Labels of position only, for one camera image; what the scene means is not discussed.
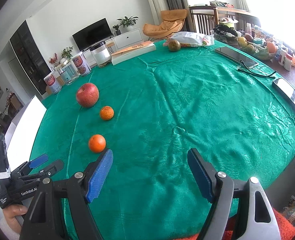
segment human hand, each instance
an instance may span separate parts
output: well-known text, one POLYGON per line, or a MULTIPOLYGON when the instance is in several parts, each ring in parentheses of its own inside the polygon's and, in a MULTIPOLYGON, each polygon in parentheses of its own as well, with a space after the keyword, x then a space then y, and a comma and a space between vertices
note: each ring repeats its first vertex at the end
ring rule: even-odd
POLYGON ((21 225, 18 223, 16 216, 21 216, 26 214, 27 207, 23 205, 18 204, 12 204, 6 208, 3 209, 3 214, 5 217, 5 220, 9 227, 16 233, 21 233, 21 225))

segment smartphone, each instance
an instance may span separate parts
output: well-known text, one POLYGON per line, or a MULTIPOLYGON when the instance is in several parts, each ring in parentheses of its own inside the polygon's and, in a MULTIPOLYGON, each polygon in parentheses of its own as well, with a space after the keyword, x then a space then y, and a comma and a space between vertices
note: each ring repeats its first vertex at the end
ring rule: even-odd
POLYGON ((215 52, 222 54, 223 56, 228 57, 229 59, 240 63, 240 60, 242 60, 246 66, 249 66, 251 64, 253 64, 253 66, 258 65, 258 63, 256 61, 254 61, 253 59, 241 54, 240 52, 237 52, 229 47, 222 47, 222 48, 216 48, 215 52))
POLYGON ((284 78, 273 80, 272 87, 274 87, 295 110, 295 89, 284 78))

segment fruit basket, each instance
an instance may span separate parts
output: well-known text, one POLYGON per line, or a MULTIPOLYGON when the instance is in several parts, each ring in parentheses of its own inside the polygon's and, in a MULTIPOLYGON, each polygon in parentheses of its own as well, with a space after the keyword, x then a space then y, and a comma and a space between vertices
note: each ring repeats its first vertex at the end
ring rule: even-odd
POLYGON ((211 30, 211 34, 214 34, 214 39, 216 39, 217 41, 223 42, 225 44, 228 44, 228 45, 237 45, 238 44, 238 41, 237 41, 238 37, 224 36, 224 35, 217 34, 217 33, 213 32, 213 30, 211 30))
POLYGON ((262 48, 259 45, 249 42, 247 43, 247 46, 244 47, 243 43, 240 43, 239 41, 237 41, 240 50, 251 55, 252 57, 255 57, 259 60, 270 60, 272 59, 276 53, 269 53, 268 48, 262 48), (250 49, 250 47, 248 47, 248 45, 252 45, 254 47, 254 49, 250 49))

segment plastic bag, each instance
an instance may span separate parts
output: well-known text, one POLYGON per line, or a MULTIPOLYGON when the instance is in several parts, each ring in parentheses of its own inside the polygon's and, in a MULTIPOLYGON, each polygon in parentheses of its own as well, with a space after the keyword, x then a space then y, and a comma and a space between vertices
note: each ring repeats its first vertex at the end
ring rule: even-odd
POLYGON ((168 38, 163 46, 168 46, 171 40, 178 41, 182 47, 200 47, 214 44, 214 35, 202 33, 179 32, 168 38))

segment black tv screen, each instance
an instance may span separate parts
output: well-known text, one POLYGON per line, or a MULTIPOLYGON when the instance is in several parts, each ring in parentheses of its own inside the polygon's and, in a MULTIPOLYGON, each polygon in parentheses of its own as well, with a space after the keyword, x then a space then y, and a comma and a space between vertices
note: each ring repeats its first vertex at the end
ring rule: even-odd
POLYGON ((106 18, 93 23, 79 32, 73 34, 73 39, 79 50, 83 50, 93 45, 94 43, 106 39, 111 36, 112 32, 106 21, 106 18))

